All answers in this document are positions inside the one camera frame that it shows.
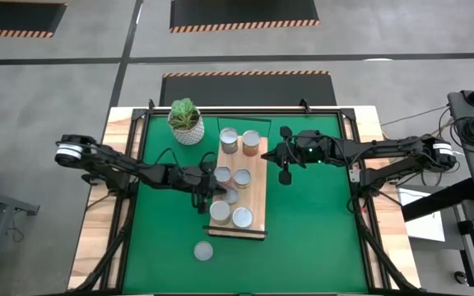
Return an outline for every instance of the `concrete floor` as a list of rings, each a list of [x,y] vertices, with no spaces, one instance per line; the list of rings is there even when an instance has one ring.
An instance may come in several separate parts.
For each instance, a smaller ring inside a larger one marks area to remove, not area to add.
[[[0,59],[120,58],[134,5],[135,0],[70,1],[54,38],[0,38]],[[474,53],[474,0],[316,0],[316,6],[322,21],[318,27],[171,35],[170,1],[147,1],[131,56]],[[55,164],[54,142],[63,133],[100,139],[118,68],[0,66],[0,192],[41,204],[37,217],[16,219],[26,239],[8,239],[0,259],[0,295],[47,294],[67,287],[89,188],[81,172]],[[157,103],[167,72],[314,69],[332,73],[339,105],[376,105],[381,123],[443,106],[448,92],[474,89],[474,59],[131,64],[118,105]],[[383,130],[391,137],[432,132],[440,114]],[[459,160],[462,168],[444,175],[442,185],[469,176],[465,159]],[[427,181],[434,182],[434,176]],[[474,294],[448,278],[448,271],[461,267],[458,254],[414,253],[424,288]]]

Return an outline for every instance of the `green tabletop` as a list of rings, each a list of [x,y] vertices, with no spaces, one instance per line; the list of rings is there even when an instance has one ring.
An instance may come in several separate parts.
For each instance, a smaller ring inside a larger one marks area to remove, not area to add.
[[[205,136],[194,146],[183,146],[173,138],[166,117],[152,116],[144,161],[153,163],[171,147],[180,165],[197,165],[207,151],[217,152],[219,129],[226,126],[268,136],[269,150],[282,140],[279,127],[285,125],[294,134],[319,129],[340,136],[333,115],[250,117],[270,122],[203,116]],[[161,162],[174,161],[167,155]],[[197,214],[189,194],[141,185],[123,292],[366,292],[355,219],[346,209],[350,194],[346,170],[325,164],[307,169],[292,165],[290,186],[278,182],[279,170],[268,163],[264,241],[210,237],[202,229],[210,217]],[[209,261],[193,255],[200,241],[213,246]]]

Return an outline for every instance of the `yellow and black striped tape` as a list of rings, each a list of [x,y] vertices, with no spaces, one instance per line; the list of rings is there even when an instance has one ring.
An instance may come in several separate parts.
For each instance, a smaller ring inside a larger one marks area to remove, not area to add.
[[[0,37],[52,38],[52,32],[32,30],[0,30]]]
[[[319,25],[316,20],[298,20],[298,21],[255,21],[234,24],[215,24],[215,25],[187,25],[176,26],[170,29],[171,33],[189,33],[189,32],[208,32],[216,30],[247,30],[264,28],[281,28],[295,26]]]
[[[182,76],[259,76],[259,75],[329,75],[329,71],[229,71],[229,72],[183,72],[183,73],[166,73],[166,77],[182,77]]]

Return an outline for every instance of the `black floor mat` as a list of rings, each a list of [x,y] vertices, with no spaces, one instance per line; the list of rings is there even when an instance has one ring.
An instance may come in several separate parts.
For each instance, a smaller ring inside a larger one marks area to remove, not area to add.
[[[66,3],[0,2],[0,37],[50,38]]]
[[[160,106],[190,98],[198,106],[336,106],[327,71],[170,73],[162,79]]]
[[[174,0],[172,33],[319,25],[314,0]]]

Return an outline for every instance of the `white flower pot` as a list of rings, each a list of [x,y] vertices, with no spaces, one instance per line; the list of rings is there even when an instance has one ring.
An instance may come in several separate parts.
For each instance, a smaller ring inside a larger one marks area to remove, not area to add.
[[[171,127],[171,112],[168,114],[168,124],[170,124],[173,136],[177,141],[184,145],[197,144],[204,137],[204,122],[202,120],[201,112],[197,110],[198,121],[197,124],[187,131],[175,130]]]

